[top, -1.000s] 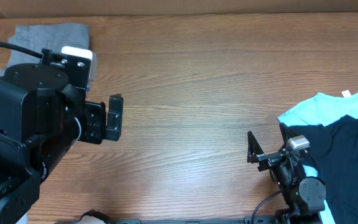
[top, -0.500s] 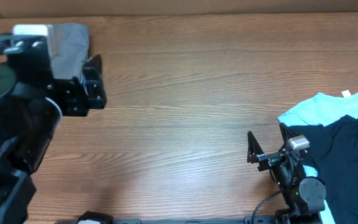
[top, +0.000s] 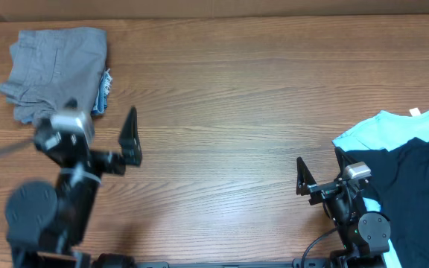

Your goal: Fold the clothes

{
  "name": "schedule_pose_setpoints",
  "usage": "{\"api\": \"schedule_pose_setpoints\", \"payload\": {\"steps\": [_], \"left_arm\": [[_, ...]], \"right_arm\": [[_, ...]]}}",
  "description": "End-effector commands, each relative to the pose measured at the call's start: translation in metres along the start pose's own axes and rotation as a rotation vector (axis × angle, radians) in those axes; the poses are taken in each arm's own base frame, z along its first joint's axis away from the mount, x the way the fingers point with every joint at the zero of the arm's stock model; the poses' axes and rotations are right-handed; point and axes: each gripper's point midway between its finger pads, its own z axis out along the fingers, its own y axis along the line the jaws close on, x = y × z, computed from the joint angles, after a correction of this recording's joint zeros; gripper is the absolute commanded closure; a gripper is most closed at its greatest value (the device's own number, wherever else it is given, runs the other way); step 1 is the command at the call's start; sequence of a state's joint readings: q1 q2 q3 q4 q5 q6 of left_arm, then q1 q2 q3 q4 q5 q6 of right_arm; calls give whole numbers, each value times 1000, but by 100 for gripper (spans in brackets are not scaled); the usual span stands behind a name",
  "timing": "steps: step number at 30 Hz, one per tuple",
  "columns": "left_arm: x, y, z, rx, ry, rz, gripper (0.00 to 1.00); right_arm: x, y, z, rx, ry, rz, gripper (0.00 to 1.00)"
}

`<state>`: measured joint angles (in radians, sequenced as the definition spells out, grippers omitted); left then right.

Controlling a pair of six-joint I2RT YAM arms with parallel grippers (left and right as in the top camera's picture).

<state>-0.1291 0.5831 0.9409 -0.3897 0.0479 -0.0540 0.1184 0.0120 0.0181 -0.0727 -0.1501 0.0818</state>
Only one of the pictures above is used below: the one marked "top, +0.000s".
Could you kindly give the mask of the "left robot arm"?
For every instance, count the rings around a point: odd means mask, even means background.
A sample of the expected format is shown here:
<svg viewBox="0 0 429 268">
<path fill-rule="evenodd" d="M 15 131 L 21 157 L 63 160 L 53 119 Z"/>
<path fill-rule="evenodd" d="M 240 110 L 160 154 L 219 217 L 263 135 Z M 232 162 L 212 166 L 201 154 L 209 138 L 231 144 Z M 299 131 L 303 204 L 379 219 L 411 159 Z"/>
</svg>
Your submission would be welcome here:
<svg viewBox="0 0 429 268">
<path fill-rule="evenodd" d="M 137 111 L 130 108 L 121 129 L 119 152 L 93 150 L 91 116 L 70 100 L 43 118 L 33 137 L 35 148 L 55 162 L 55 185 L 34 180 L 20 185 L 8 198 L 6 239 L 15 267 L 134 267 L 134 258 L 102 254 L 93 261 L 74 246 L 84 238 L 102 176 L 122 176 L 129 165 L 140 166 L 142 150 Z"/>
</svg>

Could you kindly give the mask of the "grey cargo shorts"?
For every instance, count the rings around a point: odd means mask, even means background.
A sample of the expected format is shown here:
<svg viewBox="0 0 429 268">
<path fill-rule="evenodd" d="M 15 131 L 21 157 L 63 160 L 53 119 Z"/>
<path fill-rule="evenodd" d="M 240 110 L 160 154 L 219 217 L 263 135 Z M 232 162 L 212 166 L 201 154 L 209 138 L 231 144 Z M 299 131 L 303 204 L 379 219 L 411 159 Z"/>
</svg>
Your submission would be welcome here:
<svg viewBox="0 0 429 268">
<path fill-rule="evenodd" d="M 34 125 L 77 101 L 91 112 L 107 61 L 107 32 L 80 27 L 59 30 L 23 30 L 10 46 L 13 66 L 0 84 L 13 118 Z"/>
</svg>

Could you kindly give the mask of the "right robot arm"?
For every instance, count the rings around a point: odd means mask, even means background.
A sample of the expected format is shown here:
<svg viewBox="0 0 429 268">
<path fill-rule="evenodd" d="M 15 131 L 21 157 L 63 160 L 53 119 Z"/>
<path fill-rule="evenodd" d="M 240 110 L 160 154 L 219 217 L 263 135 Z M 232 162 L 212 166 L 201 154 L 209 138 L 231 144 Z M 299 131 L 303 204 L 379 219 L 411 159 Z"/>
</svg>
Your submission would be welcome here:
<svg viewBox="0 0 429 268">
<path fill-rule="evenodd" d="M 296 194 L 308 195 L 311 205 L 321 204 L 334 228 L 319 236 L 304 251 L 300 266 L 309 267 L 308 253 L 321 240 L 338 233 L 343 249 L 330 253 L 322 265 L 331 268 L 385 267 L 383 254 L 390 250 L 390 219 L 378 211 L 369 211 L 362 192 L 372 174 L 364 163 L 334 149 L 340 173 L 333 182 L 316 182 L 304 160 L 296 159 Z"/>
</svg>

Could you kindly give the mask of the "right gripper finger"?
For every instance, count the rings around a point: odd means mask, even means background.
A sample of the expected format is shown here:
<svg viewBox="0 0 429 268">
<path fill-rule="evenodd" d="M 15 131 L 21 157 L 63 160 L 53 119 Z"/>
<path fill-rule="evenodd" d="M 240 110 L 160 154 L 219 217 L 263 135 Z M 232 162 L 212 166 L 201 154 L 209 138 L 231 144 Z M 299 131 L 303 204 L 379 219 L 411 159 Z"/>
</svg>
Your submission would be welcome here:
<svg viewBox="0 0 429 268">
<path fill-rule="evenodd" d="M 296 179 L 296 194 L 307 195 L 311 193 L 311 188 L 317 187 L 317 182 L 313 178 L 308 166 L 303 161 L 302 157 L 296 159 L 297 179 Z"/>
<path fill-rule="evenodd" d="M 337 158 L 337 163 L 339 165 L 340 172 L 337 175 L 337 179 L 353 179 L 355 178 L 355 173 L 352 171 L 349 165 L 355 165 L 358 163 L 355 159 L 348 156 L 346 152 L 340 147 L 334 148 L 335 156 Z"/>
</svg>

